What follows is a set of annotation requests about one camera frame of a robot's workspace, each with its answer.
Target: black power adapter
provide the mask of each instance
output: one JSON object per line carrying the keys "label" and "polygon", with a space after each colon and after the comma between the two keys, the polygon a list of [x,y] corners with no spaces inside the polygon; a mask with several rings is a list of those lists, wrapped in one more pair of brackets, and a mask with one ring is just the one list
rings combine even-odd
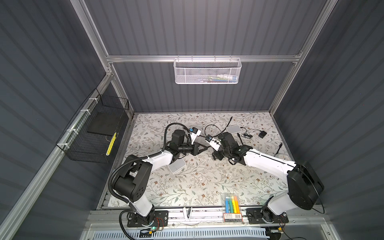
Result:
{"label": "black power adapter", "polygon": [[265,135],[266,135],[266,131],[261,131],[261,132],[259,133],[259,137],[260,137],[260,138],[265,137]]}

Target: white mesh basket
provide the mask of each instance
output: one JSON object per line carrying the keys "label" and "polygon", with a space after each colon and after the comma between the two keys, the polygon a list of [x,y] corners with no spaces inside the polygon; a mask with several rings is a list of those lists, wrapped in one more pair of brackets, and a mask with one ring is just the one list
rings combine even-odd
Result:
{"label": "white mesh basket", "polygon": [[175,82],[177,84],[236,84],[240,76],[239,58],[228,60],[204,59],[181,61],[175,58]]}

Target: yellow marker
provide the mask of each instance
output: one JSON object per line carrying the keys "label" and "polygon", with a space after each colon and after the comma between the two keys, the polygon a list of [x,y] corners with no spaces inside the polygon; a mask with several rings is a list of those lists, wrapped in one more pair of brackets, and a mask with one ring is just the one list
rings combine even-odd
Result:
{"label": "yellow marker", "polygon": [[107,155],[107,156],[110,155],[115,140],[116,140],[116,133],[113,135],[113,137],[111,139],[111,142],[109,143],[109,147],[108,147],[107,153],[105,155]]}
{"label": "yellow marker", "polygon": [[232,197],[232,205],[233,205],[233,213],[238,214],[239,212],[237,211],[235,200],[233,197]]}
{"label": "yellow marker", "polygon": [[237,210],[237,213],[240,213],[239,202],[238,202],[236,196],[235,196],[235,204],[236,204],[236,210]]}

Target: floral tablecloth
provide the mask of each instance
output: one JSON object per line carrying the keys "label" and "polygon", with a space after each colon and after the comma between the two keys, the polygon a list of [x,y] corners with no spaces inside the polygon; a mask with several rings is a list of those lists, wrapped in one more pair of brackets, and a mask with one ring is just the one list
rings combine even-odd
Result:
{"label": "floral tablecloth", "polygon": [[[161,149],[164,130],[169,123],[179,122],[187,127],[197,127],[204,133],[205,126],[209,124],[224,129],[230,117],[233,117],[230,125],[239,124],[253,135],[251,139],[242,138],[244,144],[269,155],[276,153],[281,137],[269,113],[152,113],[138,114],[124,158],[130,154],[145,156]],[[167,140],[179,128],[178,125],[171,126]],[[261,139],[255,129],[268,134]],[[207,128],[206,134],[217,133],[216,127]],[[240,143],[237,135],[233,136]],[[197,137],[196,141],[208,146],[202,137]],[[227,158],[214,161],[212,152],[210,147],[197,156],[188,154],[184,157],[187,165],[176,174],[172,174],[167,166],[151,173],[145,191],[149,200],[155,206],[222,205],[220,194],[228,192],[238,193],[242,205],[254,205],[264,204],[271,194],[288,188],[281,179],[260,169],[241,164],[231,165]],[[286,147],[283,145],[279,152],[287,154]],[[109,207],[126,205],[114,197],[110,198],[108,204]]]}

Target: black wire basket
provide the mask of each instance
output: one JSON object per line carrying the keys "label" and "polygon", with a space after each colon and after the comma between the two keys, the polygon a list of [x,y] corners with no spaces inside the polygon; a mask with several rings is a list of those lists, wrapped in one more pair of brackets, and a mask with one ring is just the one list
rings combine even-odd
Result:
{"label": "black wire basket", "polygon": [[[69,159],[74,161],[108,163],[116,155],[125,127],[129,121],[129,102],[126,98],[98,95],[81,119],[72,128],[63,131],[59,140],[69,131],[65,143],[57,142],[56,145],[65,152]],[[114,130],[112,135],[95,133],[94,121],[102,115],[103,118],[113,118],[115,121],[109,128]]]}

